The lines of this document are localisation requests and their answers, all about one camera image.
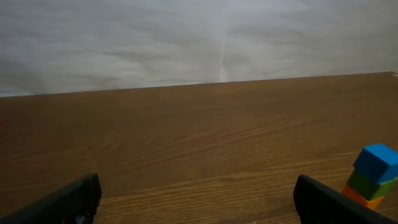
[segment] wooden table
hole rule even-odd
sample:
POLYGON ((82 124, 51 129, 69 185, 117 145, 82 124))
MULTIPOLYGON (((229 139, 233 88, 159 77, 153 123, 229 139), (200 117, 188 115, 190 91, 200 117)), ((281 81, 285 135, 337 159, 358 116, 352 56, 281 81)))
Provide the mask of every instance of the wooden table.
POLYGON ((96 223, 299 223, 299 174, 340 190, 363 146, 398 149, 398 77, 0 98, 0 126, 0 216, 97 172, 96 223))

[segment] brown table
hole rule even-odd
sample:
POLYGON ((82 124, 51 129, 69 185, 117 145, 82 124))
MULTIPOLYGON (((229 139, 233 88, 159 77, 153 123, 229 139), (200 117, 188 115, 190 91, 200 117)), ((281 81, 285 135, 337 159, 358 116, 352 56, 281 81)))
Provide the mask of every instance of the brown table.
POLYGON ((363 146, 398 149, 398 77, 0 98, 0 126, 0 216, 97 172, 96 223, 298 223, 299 174, 340 190, 363 146))

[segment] white wall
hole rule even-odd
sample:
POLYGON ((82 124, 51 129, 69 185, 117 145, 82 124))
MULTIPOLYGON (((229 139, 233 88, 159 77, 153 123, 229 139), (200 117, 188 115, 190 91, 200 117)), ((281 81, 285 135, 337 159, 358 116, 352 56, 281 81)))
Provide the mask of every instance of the white wall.
POLYGON ((0 96, 398 70, 396 0, 3 0, 0 96))

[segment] orange block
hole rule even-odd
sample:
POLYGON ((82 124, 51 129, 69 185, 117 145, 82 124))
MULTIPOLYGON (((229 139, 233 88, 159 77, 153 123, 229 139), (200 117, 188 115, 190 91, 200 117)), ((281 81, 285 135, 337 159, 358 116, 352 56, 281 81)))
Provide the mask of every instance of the orange block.
POLYGON ((358 194, 354 189, 352 189, 348 184, 344 187, 344 189, 341 191, 341 193, 345 196, 348 197, 349 199, 353 200, 356 203, 360 203, 361 205, 370 208, 371 210, 374 210, 377 205, 383 200, 384 196, 378 197, 374 200, 368 201, 364 197, 362 197, 360 194, 358 194))

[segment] cube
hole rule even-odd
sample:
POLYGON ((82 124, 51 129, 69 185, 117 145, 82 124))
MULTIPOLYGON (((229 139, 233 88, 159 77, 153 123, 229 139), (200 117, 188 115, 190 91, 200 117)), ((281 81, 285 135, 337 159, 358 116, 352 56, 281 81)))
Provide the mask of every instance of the cube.
POLYGON ((349 185, 346 185, 344 189, 341 191, 341 193, 345 197, 348 197, 349 199, 353 200, 354 202, 361 204, 372 210, 374 210, 384 198, 384 196, 382 196, 371 201, 366 200, 359 193, 355 192, 355 190, 353 190, 349 185))
POLYGON ((366 200, 374 200, 378 197, 387 195, 396 182, 397 178, 375 184, 359 171, 354 170, 347 181, 347 185, 362 195, 366 200))
POLYGON ((393 180, 398 175, 398 153, 383 144, 365 146, 354 167, 375 184, 393 180))

